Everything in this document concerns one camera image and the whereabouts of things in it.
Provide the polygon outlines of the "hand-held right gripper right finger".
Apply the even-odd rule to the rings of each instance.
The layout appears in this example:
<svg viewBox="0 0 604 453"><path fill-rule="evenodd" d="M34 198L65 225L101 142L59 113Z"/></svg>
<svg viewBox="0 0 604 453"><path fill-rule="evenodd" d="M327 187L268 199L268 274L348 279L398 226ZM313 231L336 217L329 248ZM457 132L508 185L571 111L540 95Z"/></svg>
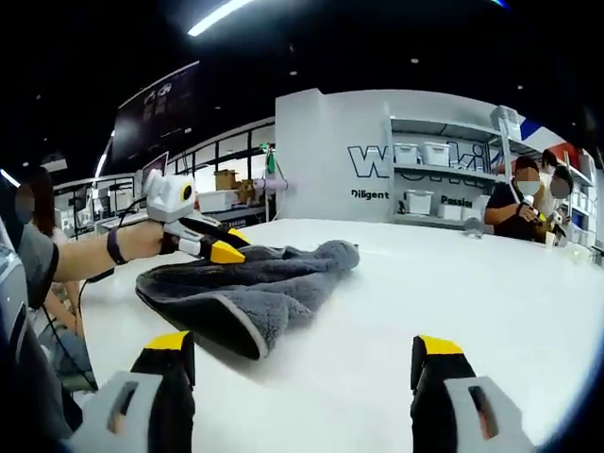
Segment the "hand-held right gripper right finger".
<svg viewBox="0 0 604 453"><path fill-rule="evenodd" d="M410 408L414 452L531 452L522 413L455 343L412 340Z"/></svg>

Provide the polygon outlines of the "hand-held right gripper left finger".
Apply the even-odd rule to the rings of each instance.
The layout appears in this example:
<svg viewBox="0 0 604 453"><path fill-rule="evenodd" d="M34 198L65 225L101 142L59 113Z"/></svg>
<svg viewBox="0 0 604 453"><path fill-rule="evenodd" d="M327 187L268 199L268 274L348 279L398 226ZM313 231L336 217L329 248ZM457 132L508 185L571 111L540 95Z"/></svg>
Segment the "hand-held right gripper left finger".
<svg viewBox="0 0 604 453"><path fill-rule="evenodd" d="M113 375L83 410L73 452L191 452L195 402L190 331L161 335Z"/></svg>

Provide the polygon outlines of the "person's left hand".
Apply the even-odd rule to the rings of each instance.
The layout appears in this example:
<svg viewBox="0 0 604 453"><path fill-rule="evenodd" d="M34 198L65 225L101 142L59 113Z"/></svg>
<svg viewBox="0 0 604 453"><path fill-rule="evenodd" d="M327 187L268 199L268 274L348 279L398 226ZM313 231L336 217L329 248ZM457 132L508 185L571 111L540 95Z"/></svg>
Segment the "person's left hand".
<svg viewBox="0 0 604 453"><path fill-rule="evenodd" d="M178 237L166 233L163 224L155 221L126 226L119 233L120 250L126 261L171 254L178 249Z"/></svg>

